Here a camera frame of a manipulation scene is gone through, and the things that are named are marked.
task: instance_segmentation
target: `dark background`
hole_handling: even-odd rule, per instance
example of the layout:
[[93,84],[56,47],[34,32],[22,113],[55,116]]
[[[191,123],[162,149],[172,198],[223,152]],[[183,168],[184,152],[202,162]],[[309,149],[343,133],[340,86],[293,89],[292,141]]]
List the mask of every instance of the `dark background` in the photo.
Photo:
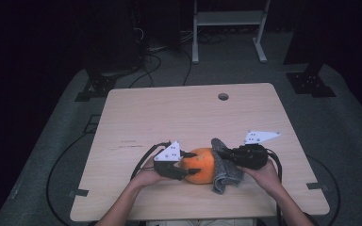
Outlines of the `dark background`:
[[[259,2],[220,1],[218,9]],[[201,8],[210,4],[200,1]],[[191,0],[0,0],[0,207],[76,73],[138,67],[143,50],[132,25],[176,47],[178,30],[191,23]],[[307,63],[320,49],[362,104],[362,1],[272,0],[266,30],[291,28],[286,64]]]

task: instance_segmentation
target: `orange pumpkin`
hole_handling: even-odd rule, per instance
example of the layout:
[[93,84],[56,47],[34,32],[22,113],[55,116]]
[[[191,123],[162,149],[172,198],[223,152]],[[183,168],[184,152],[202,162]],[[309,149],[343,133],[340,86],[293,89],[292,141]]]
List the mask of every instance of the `orange pumpkin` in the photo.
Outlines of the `orange pumpkin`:
[[179,162],[180,168],[201,169],[193,175],[187,175],[185,179],[194,184],[210,184],[214,178],[214,157],[211,148],[199,148],[191,151],[196,156],[182,158]]

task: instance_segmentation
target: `white metal stand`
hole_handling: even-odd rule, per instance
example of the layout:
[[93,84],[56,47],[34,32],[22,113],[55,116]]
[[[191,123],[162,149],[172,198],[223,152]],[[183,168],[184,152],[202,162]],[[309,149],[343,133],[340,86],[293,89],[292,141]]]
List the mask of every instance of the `white metal stand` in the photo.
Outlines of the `white metal stand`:
[[258,24],[257,37],[253,38],[255,49],[261,63],[266,63],[267,58],[261,47],[260,41],[264,31],[264,25],[267,20],[267,14],[270,7],[270,1],[266,0],[263,10],[254,11],[209,11],[198,12],[197,1],[193,7],[193,43],[192,43],[192,62],[199,63],[198,53],[198,26],[201,25],[246,25]]

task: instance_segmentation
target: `light wood surface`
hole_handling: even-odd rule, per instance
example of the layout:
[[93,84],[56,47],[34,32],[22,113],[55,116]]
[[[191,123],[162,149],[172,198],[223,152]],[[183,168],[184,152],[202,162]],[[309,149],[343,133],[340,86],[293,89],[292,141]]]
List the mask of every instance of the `light wood surface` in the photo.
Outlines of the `light wood surface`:
[[[229,99],[222,101],[220,93]],[[142,156],[155,144],[178,140],[181,150],[210,147],[214,137],[229,148],[243,145],[249,130],[280,132],[262,143],[277,153],[283,184],[301,208],[324,215],[329,205],[271,84],[237,84],[146,89],[114,89],[99,122],[71,212],[74,221],[99,219],[129,182]],[[212,185],[167,181],[146,187],[130,219],[251,218],[275,216],[275,202],[249,176],[223,195]]]

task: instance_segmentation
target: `gray towel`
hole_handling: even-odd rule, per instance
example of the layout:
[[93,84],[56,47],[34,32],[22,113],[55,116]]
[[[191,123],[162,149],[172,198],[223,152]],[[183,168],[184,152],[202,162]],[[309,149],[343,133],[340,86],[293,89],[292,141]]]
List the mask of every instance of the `gray towel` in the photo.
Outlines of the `gray towel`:
[[243,171],[239,170],[235,164],[228,159],[222,159],[219,152],[229,152],[229,149],[218,138],[211,140],[214,156],[214,180],[213,191],[222,195],[226,185],[237,186],[243,179]]

